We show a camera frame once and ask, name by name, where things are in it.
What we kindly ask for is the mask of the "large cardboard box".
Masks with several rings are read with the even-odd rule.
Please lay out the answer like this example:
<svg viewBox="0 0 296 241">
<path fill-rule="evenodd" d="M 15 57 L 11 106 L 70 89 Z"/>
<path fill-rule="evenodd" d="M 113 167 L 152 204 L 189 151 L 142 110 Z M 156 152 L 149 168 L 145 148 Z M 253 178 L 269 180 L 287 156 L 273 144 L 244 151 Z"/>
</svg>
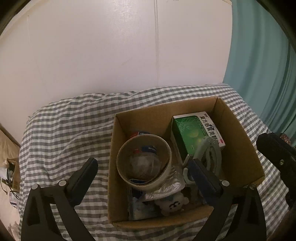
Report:
<svg viewBox="0 0 296 241">
<path fill-rule="evenodd" d="M 243 187 L 250 183 L 259 185 L 264 180 L 264 171 L 252 142 L 234 113 L 221 98 L 198 98 L 124 111 L 116 114 L 114 118 L 111 138 L 108 220 L 112 225 L 128 230 L 147 230 L 184 225 L 211 214 L 213 210 L 211 206 L 194 208 L 190 205 L 181 213 L 168 217 L 130 221 L 127 210 L 127 185 L 116 168 L 118 151 L 133 133 L 145 131 L 169 141 L 173 116 L 201 111 L 208 113 L 226 143 L 222 150 L 222 177 L 235 187 Z"/>
</svg>

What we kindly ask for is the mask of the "cream duvet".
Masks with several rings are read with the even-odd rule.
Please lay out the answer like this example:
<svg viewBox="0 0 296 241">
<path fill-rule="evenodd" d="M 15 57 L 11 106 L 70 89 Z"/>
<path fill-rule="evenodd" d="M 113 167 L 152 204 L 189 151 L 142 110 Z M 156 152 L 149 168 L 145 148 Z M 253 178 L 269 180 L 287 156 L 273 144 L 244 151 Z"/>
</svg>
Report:
<svg viewBox="0 0 296 241">
<path fill-rule="evenodd" d="M 21 240 L 20 215 L 18 209 L 10 203 L 10 189 L 3 182 L 1 182 L 1 222 L 15 240 Z"/>
</svg>

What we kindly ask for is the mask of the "green plastic clip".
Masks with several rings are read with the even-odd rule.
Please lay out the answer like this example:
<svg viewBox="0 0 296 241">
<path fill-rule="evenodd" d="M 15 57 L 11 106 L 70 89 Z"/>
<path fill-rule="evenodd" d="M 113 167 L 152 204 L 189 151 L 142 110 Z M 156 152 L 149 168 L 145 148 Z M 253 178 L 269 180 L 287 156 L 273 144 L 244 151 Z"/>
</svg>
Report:
<svg viewBox="0 0 296 241">
<path fill-rule="evenodd" d="M 183 137 L 182 141 L 184 147 L 179 147 L 179 151 L 183 167 L 183 177 L 187 186 L 194 184 L 188 168 L 190 158 L 200 160 L 205 168 L 216 176 L 220 174 L 222 154 L 217 140 L 210 136 L 204 136 L 203 138 Z"/>
</svg>

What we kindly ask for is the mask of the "grey white checkered bedsheet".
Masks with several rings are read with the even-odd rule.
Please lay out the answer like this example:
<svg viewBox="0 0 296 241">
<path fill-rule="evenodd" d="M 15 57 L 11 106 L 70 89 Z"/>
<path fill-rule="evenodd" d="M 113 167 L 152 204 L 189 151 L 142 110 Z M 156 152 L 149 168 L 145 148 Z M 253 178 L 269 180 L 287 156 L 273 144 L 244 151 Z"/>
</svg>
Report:
<svg viewBox="0 0 296 241">
<path fill-rule="evenodd" d="M 114 116 L 122 111 L 180 100 L 217 96 L 224 100 L 255 142 L 268 127 L 229 85 L 158 87 L 124 93 L 91 93 L 50 103 L 27 121 L 20 149 L 20 195 L 23 215 L 34 184 L 51 186 L 68 178 L 89 157 L 99 170 L 83 202 L 77 206 L 85 226 L 96 240 L 192 240 L 205 220 L 177 227 L 123 231 L 107 218 L 107 179 Z"/>
</svg>

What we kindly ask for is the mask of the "green white medicine box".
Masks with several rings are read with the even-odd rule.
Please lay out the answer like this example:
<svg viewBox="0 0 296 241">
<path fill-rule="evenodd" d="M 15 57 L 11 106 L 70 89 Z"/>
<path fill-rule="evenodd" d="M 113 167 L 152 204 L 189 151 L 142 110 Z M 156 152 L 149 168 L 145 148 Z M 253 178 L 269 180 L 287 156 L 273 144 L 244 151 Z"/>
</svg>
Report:
<svg viewBox="0 0 296 241">
<path fill-rule="evenodd" d="M 205 111 L 172 117 L 171 142 L 177 160 L 182 166 L 185 166 L 187 156 L 192 156 L 195 153 L 204 137 L 216 140 L 220 149 L 224 149 L 226 146 L 218 128 Z"/>
</svg>

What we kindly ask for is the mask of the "blue tissue pack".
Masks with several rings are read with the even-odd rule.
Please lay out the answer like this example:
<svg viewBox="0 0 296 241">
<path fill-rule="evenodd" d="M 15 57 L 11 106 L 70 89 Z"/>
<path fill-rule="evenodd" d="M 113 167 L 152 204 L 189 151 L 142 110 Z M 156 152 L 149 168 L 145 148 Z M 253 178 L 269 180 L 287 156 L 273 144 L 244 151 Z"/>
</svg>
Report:
<svg viewBox="0 0 296 241">
<path fill-rule="evenodd" d="M 129 202 L 128 220 L 143 220 L 157 216 L 155 205 L 151 202 L 142 202 L 133 197 Z"/>
</svg>

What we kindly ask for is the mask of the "white plush toy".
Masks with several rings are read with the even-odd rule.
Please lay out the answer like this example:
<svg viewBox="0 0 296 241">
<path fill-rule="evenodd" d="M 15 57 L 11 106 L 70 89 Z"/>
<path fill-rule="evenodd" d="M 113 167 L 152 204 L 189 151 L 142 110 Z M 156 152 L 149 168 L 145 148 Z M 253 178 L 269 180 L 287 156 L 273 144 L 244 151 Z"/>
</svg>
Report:
<svg viewBox="0 0 296 241">
<path fill-rule="evenodd" d="M 161 209 L 162 215 L 169 216 L 171 213 L 181 210 L 183 205 L 189 204 L 189 199 L 182 192 L 178 192 L 154 202 Z"/>
</svg>

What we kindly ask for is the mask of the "silver foil blister pack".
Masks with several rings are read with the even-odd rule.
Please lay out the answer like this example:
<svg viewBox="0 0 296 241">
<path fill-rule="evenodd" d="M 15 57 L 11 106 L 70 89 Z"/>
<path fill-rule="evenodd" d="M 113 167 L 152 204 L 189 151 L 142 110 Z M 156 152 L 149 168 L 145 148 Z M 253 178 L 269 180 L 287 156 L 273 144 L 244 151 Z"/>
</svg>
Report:
<svg viewBox="0 0 296 241">
<path fill-rule="evenodd" d="M 165 181 L 156 190 L 144 192 L 139 198 L 140 201 L 153 201 L 166 198 L 180 192 L 185 187 L 182 168 L 180 165 L 173 165 Z"/>
</svg>

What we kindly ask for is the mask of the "brown tape roll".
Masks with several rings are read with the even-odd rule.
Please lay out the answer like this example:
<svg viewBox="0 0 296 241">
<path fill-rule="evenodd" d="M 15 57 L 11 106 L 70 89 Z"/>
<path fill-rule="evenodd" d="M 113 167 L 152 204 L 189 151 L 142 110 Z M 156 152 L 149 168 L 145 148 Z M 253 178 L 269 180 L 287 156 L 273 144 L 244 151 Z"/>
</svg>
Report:
<svg viewBox="0 0 296 241">
<path fill-rule="evenodd" d="M 121 178 L 132 188 L 158 189 L 171 171 L 172 151 L 162 137 L 144 133 L 126 141 L 116 157 Z"/>
</svg>

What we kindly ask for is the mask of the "beige pillow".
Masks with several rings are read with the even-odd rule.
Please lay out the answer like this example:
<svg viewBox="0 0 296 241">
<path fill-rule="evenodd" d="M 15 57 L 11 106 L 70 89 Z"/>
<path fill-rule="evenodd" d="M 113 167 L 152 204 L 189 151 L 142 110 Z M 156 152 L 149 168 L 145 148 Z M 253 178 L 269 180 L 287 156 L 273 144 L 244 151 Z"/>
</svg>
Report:
<svg viewBox="0 0 296 241">
<path fill-rule="evenodd" d="M 0 162 L 1 167 L 6 167 L 6 159 L 18 159 L 20 147 L 17 146 L 3 131 L 0 131 Z"/>
</svg>

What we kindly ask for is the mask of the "teal curtain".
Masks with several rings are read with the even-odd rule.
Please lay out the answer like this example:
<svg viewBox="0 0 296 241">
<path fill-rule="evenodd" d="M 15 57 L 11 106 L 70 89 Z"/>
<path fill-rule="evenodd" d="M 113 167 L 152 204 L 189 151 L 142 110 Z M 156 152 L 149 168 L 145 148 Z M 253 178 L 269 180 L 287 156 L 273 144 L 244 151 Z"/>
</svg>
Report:
<svg viewBox="0 0 296 241">
<path fill-rule="evenodd" d="M 295 51 L 257 1 L 232 1 L 232 37 L 224 83 L 274 133 L 295 145 Z"/>
</svg>

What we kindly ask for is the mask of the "small cardboard box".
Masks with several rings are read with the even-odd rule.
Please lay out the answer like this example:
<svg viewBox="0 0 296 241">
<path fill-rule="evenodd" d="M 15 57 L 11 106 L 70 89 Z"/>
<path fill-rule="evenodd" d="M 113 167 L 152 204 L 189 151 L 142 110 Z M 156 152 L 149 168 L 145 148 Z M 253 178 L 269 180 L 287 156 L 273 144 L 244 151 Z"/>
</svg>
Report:
<svg viewBox="0 0 296 241">
<path fill-rule="evenodd" d="M 3 161 L 1 164 L 1 181 L 13 192 L 20 192 L 21 175 L 18 158 L 6 158 Z"/>
</svg>

